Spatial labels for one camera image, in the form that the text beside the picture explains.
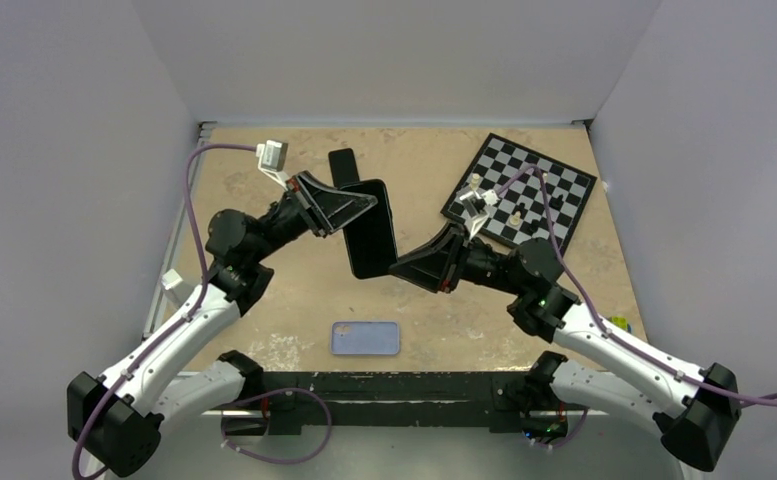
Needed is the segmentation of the colourful toy car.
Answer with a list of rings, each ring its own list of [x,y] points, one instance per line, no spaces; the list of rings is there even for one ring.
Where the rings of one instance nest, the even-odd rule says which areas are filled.
[[[608,320],[618,328],[631,332],[631,326],[623,317],[609,317]]]

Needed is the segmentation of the black white chessboard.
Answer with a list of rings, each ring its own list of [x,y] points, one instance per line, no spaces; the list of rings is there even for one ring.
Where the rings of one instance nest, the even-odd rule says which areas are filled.
[[[587,207],[597,182],[596,176],[491,133],[483,141],[454,190],[459,191],[469,185],[474,173],[481,177],[480,189],[496,189],[516,174],[520,167],[530,163],[548,173],[546,191],[550,200],[553,233],[559,249],[564,252]],[[560,195],[564,196],[564,205],[554,209],[551,200]],[[527,216],[522,218],[518,226],[512,226],[509,217],[515,211],[520,211],[521,205],[527,206]],[[509,186],[495,208],[495,214],[486,222],[480,231],[481,235],[510,248],[531,238],[549,238],[543,195],[536,176],[522,175]]]

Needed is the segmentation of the bare black phone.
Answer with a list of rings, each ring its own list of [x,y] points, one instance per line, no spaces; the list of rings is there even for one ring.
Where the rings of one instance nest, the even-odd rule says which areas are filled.
[[[328,153],[333,185],[341,188],[360,181],[354,150],[343,148]]]

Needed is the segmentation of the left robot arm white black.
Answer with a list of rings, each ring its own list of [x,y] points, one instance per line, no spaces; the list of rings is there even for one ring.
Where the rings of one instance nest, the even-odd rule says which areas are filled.
[[[332,235],[379,203],[373,195],[326,185],[307,171],[281,184],[280,199],[260,217],[235,209],[216,213],[200,246],[200,282],[191,286],[175,271],[163,277],[172,288],[175,313],[115,365],[97,376],[81,372],[69,383],[73,478],[130,476],[185,419],[218,406],[248,409],[275,394],[265,386],[263,368],[237,351],[189,379],[177,376],[264,295],[274,276],[263,266],[265,258],[307,232]],[[85,473],[83,454],[96,459],[99,470]]]

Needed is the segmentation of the small white box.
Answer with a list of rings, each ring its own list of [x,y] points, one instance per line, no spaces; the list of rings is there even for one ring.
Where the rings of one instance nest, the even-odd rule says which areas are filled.
[[[165,291],[174,290],[182,283],[182,276],[174,269],[165,271],[160,277],[160,286]]]

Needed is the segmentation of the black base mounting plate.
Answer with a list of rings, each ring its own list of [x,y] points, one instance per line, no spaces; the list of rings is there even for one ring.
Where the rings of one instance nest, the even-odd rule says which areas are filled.
[[[226,406],[255,411],[262,432],[305,426],[484,428],[544,443],[564,438],[582,407],[559,400],[550,376],[501,372],[265,372]]]

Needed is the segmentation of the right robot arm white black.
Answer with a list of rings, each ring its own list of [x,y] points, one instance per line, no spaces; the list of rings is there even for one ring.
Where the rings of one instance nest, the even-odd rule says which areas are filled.
[[[656,435],[677,460],[714,471],[741,417],[735,373],[720,363],[701,367],[676,358],[593,314],[559,285],[563,271],[547,240],[530,239],[502,254],[454,223],[389,268],[433,293],[468,281],[514,295],[506,310],[522,332],[602,368],[593,372],[564,360],[554,371],[529,375],[525,392],[533,404],[560,399],[622,415]]]

